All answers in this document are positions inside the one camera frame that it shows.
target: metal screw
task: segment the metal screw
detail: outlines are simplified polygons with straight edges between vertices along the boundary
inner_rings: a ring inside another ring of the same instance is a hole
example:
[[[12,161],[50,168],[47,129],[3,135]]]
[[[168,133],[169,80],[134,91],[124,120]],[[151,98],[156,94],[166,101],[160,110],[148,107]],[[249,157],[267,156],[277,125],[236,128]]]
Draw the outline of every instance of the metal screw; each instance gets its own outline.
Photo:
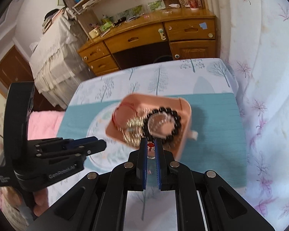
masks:
[[[124,167],[125,168],[131,168],[131,167],[133,167],[134,166],[134,164],[132,163],[132,162],[126,162],[126,163],[124,163]]]
[[[207,176],[210,178],[214,178],[216,176],[216,173],[214,171],[208,171]]]
[[[170,163],[170,166],[171,167],[178,167],[180,165],[180,163],[178,163],[177,161],[172,161],[171,163]]]
[[[89,180],[93,180],[93,179],[95,179],[96,177],[97,177],[97,174],[96,174],[95,172],[90,172],[90,173],[87,174],[87,178],[88,178]]]

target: blue gripper pad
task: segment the blue gripper pad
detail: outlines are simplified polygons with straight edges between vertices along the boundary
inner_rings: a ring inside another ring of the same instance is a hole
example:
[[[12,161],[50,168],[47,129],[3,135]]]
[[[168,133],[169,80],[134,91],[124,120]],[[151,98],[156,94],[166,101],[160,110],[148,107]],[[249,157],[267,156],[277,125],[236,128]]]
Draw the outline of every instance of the blue gripper pad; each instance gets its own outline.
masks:
[[[156,165],[156,177],[157,177],[157,185],[158,189],[161,189],[161,176],[160,176],[160,160],[158,156],[158,149],[157,149],[157,141],[154,140],[154,153],[155,153],[155,165]]]
[[[148,166],[148,142],[146,141],[146,147],[144,148],[144,164],[142,169],[142,186],[144,189],[147,186],[147,166]]]
[[[86,138],[70,141],[70,143],[68,143],[65,147],[66,149],[73,149],[85,143],[95,142],[95,141],[98,141],[98,139],[95,136],[91,136],[91,137],[86,137]]]

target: white lace cloth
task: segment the white lace cloth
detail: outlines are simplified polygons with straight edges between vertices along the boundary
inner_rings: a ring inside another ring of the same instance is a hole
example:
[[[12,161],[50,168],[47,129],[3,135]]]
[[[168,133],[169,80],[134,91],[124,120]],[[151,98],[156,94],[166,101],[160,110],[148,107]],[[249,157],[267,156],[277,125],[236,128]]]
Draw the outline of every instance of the white lace cloth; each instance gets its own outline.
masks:
[[[70,31],[73,24],[61,15],[43,35],[29,62],[34,79],[47,60],[62,46],[78,41],[77,36]]]

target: cabinet door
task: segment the cabinet door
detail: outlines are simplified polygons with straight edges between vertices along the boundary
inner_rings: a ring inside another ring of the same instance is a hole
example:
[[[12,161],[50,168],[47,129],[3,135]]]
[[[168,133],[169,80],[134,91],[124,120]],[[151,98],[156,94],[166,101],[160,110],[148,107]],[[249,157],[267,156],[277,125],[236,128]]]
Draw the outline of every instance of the cabinet door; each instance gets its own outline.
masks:
[[[6,88],[9,88],[13,82],[34,81],[28,62],[22,57],[15,46],[0,61],[0,81]],[[50,102],[43,95],[39,94],[36,88],[33,98],[33,110],[55,110]]]
[[[176,41],[170,43],[174,60],[215,58],[215,45],[214,40]]]

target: floral curtain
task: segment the floral curtain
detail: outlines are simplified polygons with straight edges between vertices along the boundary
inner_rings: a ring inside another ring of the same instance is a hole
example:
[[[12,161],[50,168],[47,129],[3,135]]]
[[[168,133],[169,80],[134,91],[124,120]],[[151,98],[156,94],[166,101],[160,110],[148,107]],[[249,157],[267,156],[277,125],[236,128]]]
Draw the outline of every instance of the floral curtain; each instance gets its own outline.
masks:
[[[276,229],[289,224],[289,3],[218,0],[221,58],[236,77],[247,141],[243,197]]]

